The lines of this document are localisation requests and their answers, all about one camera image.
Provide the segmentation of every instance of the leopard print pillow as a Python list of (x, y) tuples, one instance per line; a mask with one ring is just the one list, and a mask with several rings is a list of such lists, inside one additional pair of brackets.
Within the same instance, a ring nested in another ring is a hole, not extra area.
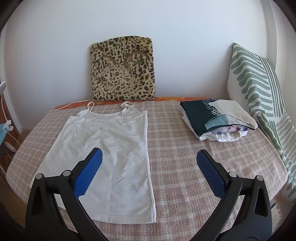
[(126, 36), (93, 44), (91, 84), (93, 101), (154, 99), (151, 39)]

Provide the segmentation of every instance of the blue gripper pad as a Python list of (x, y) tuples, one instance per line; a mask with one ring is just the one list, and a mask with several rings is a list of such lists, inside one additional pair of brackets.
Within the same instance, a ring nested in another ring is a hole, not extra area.
[(225, 196), (225, 183), (217, 170), (211, 164), (208, 157), (200, 150), (196, 156), (197, 165), (202, 171), (205, 179), (207, 180), (210, 188), (216, 197), (224, 198)]
[(79, 196), (86, 193), (91, 181), (102, 164), (102, 160), (103, 152), (101, 149), (98, 149), (75, 179), (73, 193), (77, 199)]

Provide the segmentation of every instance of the orange patterned sheet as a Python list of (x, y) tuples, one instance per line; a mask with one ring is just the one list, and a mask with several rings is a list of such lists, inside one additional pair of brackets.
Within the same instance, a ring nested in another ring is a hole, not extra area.
[[(196, 97), (155, 97), (154, 100), (151, 101), (191, 101), (191, 100), (202, 100), (205, 98), (196, 98)], [(81, 106), (87, 106), (87, 104), (90, 102), (91, 100), (87, 100), (87, 101), (80, 101), (77, 103), (72, 103), (68, 106), (65, 105), (60, 105), (55, 107), (54, 109), (62, 109), (62, 110), (66, 110), (66, 109), (72, 109), (72, 108), (76, 108), (76, 107), (81, 107)], [(142, 100), (134, 100), (131, 102), (141, 102)], [(94, 105), (105, 105), (105, 104), (120, 104), (123, 103), (124, 101), (101, 101), (101, 102), (95, 102)]]

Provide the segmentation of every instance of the metal screw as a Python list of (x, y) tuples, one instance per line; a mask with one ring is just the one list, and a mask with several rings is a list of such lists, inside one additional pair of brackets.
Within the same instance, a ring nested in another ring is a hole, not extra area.
[(71, 172), (69, 170), (66, 170), (66, 171), (63, 172), (63, 175), (65, 177), (69, 176), (70, 174), (71, 174)]
[(42, 177), (42, 174), (41, 173), (38, 173), (37, 175), (36, 175), (36, 179), (40, 179)]
[(237, 177), (237, 174), (235, 172), (229, 172), (229, 176), (231, 176), (231, 177)]
[(258, 181), (263, 181), (263, 177), (260, 176), (260, 175), (258, 175), (258, 176), (257, 176), (257, 180), (258, 180)]

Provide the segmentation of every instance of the white wall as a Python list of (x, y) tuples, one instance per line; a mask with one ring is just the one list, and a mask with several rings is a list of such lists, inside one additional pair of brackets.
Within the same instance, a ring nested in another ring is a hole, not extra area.
[(287, 40), (287, 63), (282, 91), (286, 112), (296, 125), (296, 33), (285, 16), (283, 20)]
[[(276, 75), (279, 79), (281, 87), (284, 85), (285, 73), (286, 73), (286, 61), (287, 61), (287, 41), (284, 27), (285, 15), (278, 5), (273, 1), (269, 0), (271, 9), (273, 12), (276, 36), (268, 36), (276, 40), (276, 63), (274, 64)], [(268, 52), (271, 52), (272, 46), (268, 46)]]
[[(5, 71), (4, 71), (4, 58), (3, 58), (3, 53), (4, 53), (3, 36), (5, 36), (5, 31), (6, 31), (6, 26), (4, 27), (4, 29), (1, 32), (2, 39), (0, 38), (0, 53), (2, 53), (2, 54), (0, 54), (0, 77), (1, 77), (1, 82), (6, 80)], [(4, 95), (4, 98), (5, 98), (7, 108), (9, 109), (10, 116), (13, 119), (13, 122), (15, 124), (15, 128), (20, 133), (20, 132), (22, 132), (22, 127), (21, 127), (21, 124), (20, 124), (16, 114), (15, 114), (15, 111), (14, 111), (13, 105), (11, 103), (11, 98), (9, 96), (9, 92), (8, 92), (7, 88), (4, 90), (3, 95)]]
[(228, 98), (232, 43), (268, 54), (259, 0), (25, 0), (7, 23), (4, 51), (21, 126), (90, 99), (90, 45), (126, 35), (152, 38), (156, 96)]

